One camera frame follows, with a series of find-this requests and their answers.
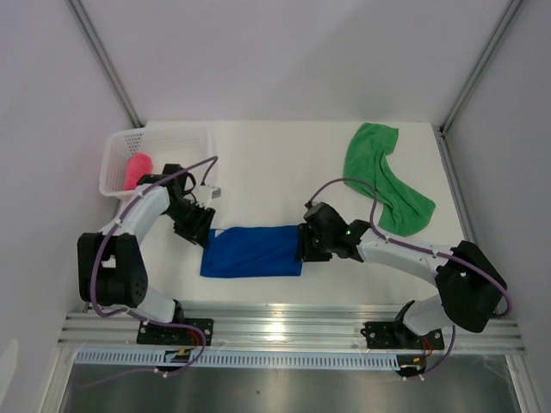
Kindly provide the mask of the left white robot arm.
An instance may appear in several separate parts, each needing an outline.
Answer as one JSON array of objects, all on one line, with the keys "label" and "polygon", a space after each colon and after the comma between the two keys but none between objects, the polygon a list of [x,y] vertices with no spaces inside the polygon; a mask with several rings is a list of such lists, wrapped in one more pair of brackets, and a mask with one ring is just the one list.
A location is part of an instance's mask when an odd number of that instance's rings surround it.
[{"label": "left white robot arm", "polygon": [[203,188],[190,173],[216,157],[184,168],[167,163],[160,174],[140,177],[127,204],[100,231],[85,232],[77,241],[78,290],[99,317],[127,313],[156,324],[157,334],[169,344],[179,343],[187,333],[183,308],[149,286],[140,246],[157,219],[173,222],[179,237],[208,246],[215,210],[196,200],[193,192]]}]

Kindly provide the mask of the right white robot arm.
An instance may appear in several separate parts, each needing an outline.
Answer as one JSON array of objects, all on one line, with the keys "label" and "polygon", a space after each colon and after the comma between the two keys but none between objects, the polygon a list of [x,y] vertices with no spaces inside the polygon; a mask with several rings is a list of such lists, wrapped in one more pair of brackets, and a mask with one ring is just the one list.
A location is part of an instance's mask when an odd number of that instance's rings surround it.
[{"label": "right white robot arm", "polygon": [[394,340],[403,348],[444,327],[480,333],[498,315],[498,304],[505,299],[505,280],[482,250],[468,241],[455,247],[409,243],[383,234],[368,221],[346,223],[332,206],[311,201],[298,232],[301,262],[328,262],[338,256],[376,263],[437,289],[428,299],[406,303],[393,320]]}]

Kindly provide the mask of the red towel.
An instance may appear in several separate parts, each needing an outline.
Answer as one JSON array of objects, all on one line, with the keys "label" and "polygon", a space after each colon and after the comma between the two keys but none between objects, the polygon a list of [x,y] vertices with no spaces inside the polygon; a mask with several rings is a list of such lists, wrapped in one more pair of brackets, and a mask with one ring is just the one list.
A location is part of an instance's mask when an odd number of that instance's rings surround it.
[{"label": "red towel", "polygon": [[123,189],[134,190],[139,179],[152,173],[152,159],[144,153],[135,153],[127,161]]}]

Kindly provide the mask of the blue towel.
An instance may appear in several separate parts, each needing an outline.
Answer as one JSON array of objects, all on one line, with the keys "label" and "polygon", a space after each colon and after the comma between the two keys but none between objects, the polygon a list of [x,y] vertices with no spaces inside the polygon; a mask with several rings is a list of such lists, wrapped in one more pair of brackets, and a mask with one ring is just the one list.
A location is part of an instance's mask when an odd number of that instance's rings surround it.
[{"label": "blue towel", "polygon": [[299,232],[295,225],[212,229],[200,275],[214,279],[298,277]]}]

